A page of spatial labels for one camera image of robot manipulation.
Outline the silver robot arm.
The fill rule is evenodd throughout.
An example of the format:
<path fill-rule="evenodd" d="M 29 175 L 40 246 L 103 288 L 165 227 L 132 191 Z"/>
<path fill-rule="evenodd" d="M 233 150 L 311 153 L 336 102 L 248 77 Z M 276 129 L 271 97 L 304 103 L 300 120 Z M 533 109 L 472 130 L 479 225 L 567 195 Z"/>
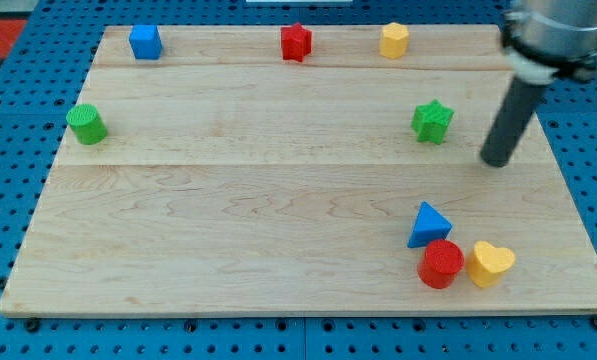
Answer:
<path fill-rule="evenodd" d="M 501 43 L 515 76 L 528 84 L 589 82 L 597 73 L 597 0 L 514 0 Z"/>

